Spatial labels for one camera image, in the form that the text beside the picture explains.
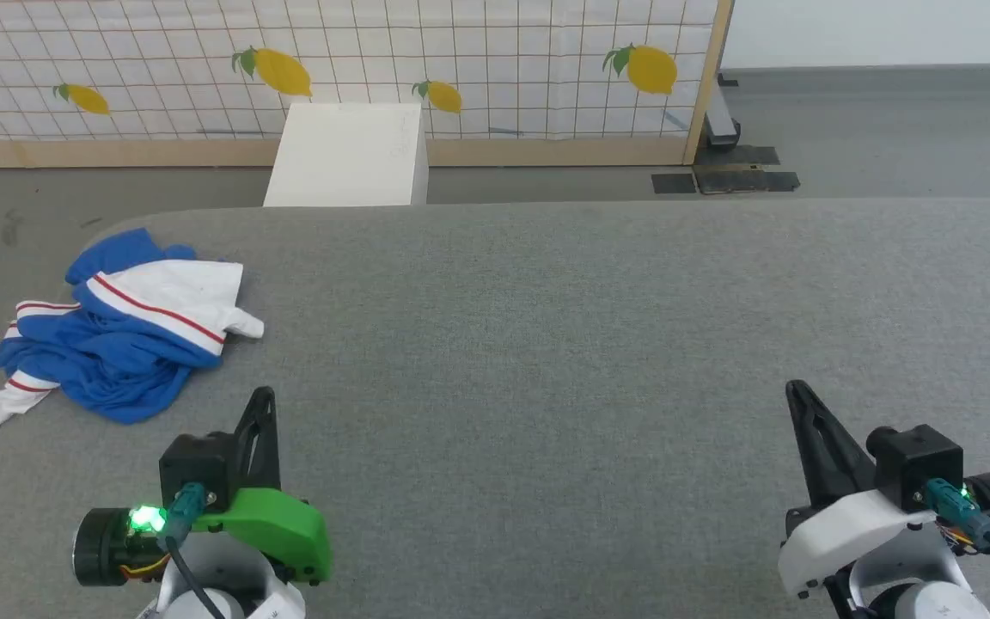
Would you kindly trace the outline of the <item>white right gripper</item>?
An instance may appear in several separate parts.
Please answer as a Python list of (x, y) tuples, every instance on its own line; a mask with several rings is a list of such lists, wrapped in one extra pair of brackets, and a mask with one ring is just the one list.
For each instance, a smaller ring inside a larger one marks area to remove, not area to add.
[(976, 600), (960, 556), (990, 555), (990, 474), (961, 486), (931, 479), (896, 506), (875, 489), (875, 463), (803, 380), (785, 386), (798, 455), (817, 511), (787, 533), (778, 574), (787, 596), (832, 600)]

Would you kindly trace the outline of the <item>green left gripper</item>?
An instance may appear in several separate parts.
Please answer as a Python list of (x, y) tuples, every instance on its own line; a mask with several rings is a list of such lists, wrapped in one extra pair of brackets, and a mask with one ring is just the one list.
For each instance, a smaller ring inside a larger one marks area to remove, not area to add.
[(213, 510), (199, 490), (168, 506), (95, 508), (75, 535), (78, 583), (157, 581), (174, 563), (170, 538), (188, 564), (190, 543), (217, 542), (223, 534), (262, 555), (282, 580), (315, 586), (330, 579), (333, 549), (325, 519), (309, 503), (280, 491), (278, 407), (271, 387), (252, 392), (233, 434), (236, 493), (227, 510)]

